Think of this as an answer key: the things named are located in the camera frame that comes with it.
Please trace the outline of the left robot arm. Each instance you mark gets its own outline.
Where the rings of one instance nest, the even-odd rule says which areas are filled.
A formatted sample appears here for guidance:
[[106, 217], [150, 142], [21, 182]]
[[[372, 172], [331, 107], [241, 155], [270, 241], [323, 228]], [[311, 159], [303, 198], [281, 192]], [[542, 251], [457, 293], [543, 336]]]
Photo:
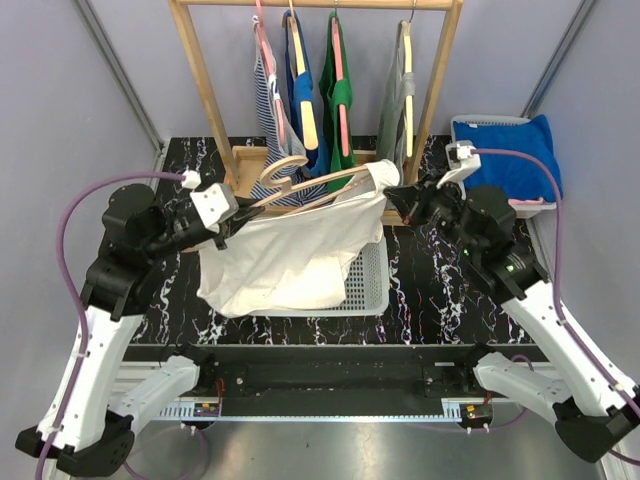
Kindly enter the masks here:
[[67, 285], [78, 330], [60, 385], [47, 414], [15, 442], [36, 459], [36, 478], [44, 478], [47, 464], [73, 477], [108, 477], [175, 398], [222, 389], [214, 355], [186, 343], [122, 400], [109, 401], [131, 338], [161, 286], [161, 263], [205, 243], [224, 248], [264, 210], [224, 183], [194, 185], [190, 197], [182, 209], [167, 212], [144, 184], [125, 185], [111, 195], [102, 215], [104, 236], [84, 285]]

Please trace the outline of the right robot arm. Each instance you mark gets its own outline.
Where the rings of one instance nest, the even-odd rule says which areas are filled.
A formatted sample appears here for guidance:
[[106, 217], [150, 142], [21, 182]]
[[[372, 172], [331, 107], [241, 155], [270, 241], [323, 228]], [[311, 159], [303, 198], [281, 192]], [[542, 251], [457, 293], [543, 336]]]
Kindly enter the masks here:
[[505, 396], [549, 422], [577, 457], [596, 463], [639, 425], [639, 387], [588, 338], [554, 296], [536, 257], [512, 237], [516, 213], [504, 192], [461, 194], [447, 183], [388, 187], [384, 194], [410, 226], [431, 225], [455, 245], [466, 279], [512, 317], [553, 365], [553, 380], [477, 345], [454, 371], [466, 396]]

